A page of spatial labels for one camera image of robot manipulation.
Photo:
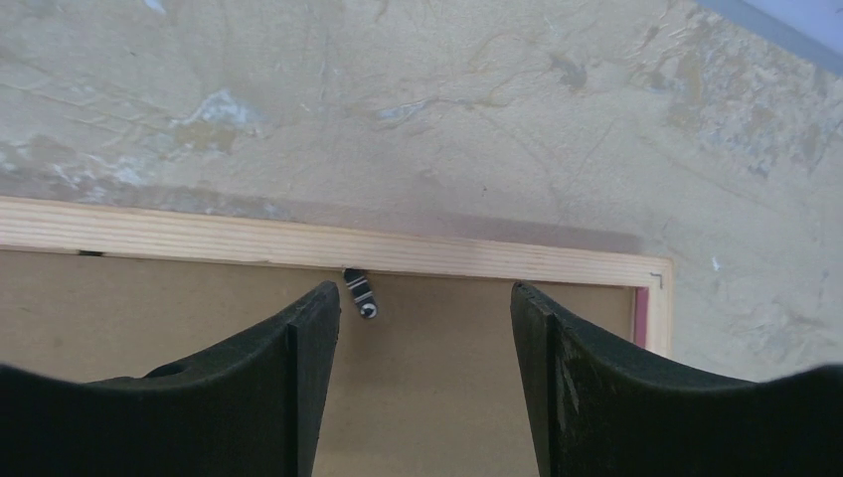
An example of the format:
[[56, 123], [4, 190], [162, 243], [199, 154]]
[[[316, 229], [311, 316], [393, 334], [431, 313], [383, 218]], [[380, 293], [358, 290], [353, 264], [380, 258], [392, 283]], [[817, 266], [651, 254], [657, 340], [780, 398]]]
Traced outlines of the brown cardboard backing board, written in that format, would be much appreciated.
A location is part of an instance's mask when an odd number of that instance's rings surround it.
[[5, 251], [1, 361], [51, 378], [139, 378], [331, 281], [341, 324], [317, 476], [534, 476], [512, 282]]

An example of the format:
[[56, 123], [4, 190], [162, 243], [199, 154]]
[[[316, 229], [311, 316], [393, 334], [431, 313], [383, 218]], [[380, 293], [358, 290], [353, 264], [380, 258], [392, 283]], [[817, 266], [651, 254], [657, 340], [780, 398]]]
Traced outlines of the pink wooden photo frame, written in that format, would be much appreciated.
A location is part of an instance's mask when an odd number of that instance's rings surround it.
[[630, 287], [634, 340], [672, 353], [674, 267], [645, 255], [5, 197], [8, 249]]

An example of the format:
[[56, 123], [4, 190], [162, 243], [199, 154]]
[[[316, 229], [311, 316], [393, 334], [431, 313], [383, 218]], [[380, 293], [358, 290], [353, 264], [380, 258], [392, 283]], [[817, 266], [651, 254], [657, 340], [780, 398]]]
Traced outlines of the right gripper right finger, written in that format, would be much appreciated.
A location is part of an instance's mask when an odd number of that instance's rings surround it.
[[625, 341], [518, 282], [511, 321], [543, 476], [838, 476], [842, 368], [769, 382]]

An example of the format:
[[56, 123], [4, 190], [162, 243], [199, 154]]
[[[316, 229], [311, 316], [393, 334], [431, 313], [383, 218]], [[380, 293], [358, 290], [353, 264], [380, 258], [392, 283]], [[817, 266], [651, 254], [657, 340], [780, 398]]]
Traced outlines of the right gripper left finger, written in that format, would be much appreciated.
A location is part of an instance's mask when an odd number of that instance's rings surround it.
[[141, 378], [1, 369], [5, 476], [308, 476], [340, 325], [318, 284], [279, 313]]

